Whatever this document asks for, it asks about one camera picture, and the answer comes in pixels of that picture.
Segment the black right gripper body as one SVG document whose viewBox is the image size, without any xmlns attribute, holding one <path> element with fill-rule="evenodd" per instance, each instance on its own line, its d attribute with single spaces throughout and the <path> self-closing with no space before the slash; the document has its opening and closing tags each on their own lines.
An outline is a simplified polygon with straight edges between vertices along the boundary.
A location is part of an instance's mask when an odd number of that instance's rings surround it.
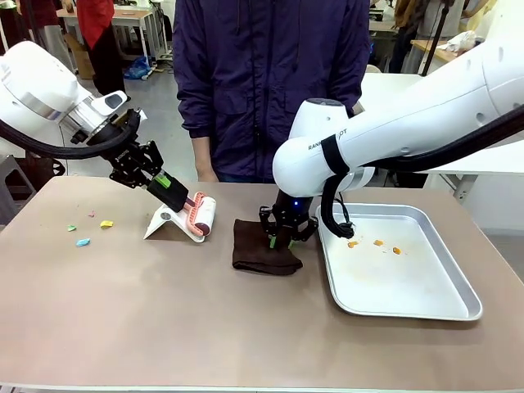
<svg viewBox="0 0 524 393">
<path fill-rule="evenodd" d="M 273 217 L 279 227 L 299 228 L 308 221 L 308 198 L 279 191 L 273 205 Z"/>
</svg>

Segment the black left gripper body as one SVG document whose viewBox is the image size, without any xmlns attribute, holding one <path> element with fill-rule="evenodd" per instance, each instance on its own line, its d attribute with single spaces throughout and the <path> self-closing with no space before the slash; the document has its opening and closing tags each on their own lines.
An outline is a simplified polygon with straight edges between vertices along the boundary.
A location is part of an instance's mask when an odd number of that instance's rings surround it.
<svg viewBox="0 0 524 393">
<path fill-rule="evenodd" d="M 131 143 L 112 154 L 109 162 L 112 166 L 109 176 L 111 180 L 143 181 L 145 179 L 141 167 L 142 153 L 137 143 Z"/>
</svg>

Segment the person's right hand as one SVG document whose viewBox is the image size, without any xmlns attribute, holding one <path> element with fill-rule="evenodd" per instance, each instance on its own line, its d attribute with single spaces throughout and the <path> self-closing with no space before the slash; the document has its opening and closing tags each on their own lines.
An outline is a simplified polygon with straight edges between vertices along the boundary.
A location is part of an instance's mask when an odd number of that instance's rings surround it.
<svg viewBox="0 0 524 393">
<path fill-rule="evenodd" d="M 210 158 L 210 139 L 208 137 L 193 138 L 192 148 L 198 180 L 208 183 L 218 182 Z"/>
</svg>

